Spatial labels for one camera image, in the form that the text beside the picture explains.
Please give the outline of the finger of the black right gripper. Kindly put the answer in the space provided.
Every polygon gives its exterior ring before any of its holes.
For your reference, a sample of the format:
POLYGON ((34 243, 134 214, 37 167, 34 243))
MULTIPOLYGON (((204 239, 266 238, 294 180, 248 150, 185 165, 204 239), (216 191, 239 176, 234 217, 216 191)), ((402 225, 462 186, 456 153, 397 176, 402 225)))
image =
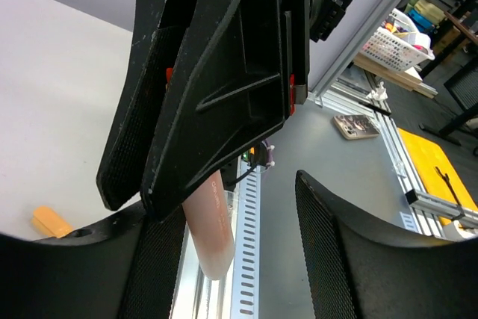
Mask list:
POLYGON ((134 35, 124 87, 96 176, 103 203, 111 211, 140 190, 166 92, 166 72, 176 62, 184 33, 182 26, 169 26, 153 31, 149 40, 134 35))
POLYGON ((210 175, 278 131, 306 90, 288 75, 289 15, 253 18, 243 0, 198 0, 176 62, 140 187, 163 220, 210 175))

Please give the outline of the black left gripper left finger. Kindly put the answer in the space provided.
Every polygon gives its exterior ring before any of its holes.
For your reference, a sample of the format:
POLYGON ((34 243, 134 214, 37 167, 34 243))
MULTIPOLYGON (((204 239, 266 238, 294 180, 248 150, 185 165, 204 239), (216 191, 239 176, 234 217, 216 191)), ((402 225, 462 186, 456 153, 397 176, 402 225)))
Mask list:
POLYGON ((185 219, 131 205, 64 238, 1 236, 2 318, 168 318, 185 219))

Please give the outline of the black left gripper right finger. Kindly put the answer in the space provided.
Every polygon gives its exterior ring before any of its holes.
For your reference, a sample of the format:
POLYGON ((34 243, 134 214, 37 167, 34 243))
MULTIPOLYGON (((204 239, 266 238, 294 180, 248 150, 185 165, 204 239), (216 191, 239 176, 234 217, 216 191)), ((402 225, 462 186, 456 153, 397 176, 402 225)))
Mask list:
POLYGON ((395 226, 295 179, 316 318, 475 318, 477 240, 447 241, 395 226))

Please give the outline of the pink highlighter pen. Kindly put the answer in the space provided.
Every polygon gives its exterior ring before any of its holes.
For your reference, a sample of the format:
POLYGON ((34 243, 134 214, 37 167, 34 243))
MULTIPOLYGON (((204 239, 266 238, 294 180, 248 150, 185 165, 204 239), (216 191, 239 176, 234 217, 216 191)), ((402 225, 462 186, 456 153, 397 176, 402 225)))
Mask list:
POLYGON ((220 171, 206 179, 182 208, 202 272, 211 280, 223 278, 234 258, 235 243, 220 171))

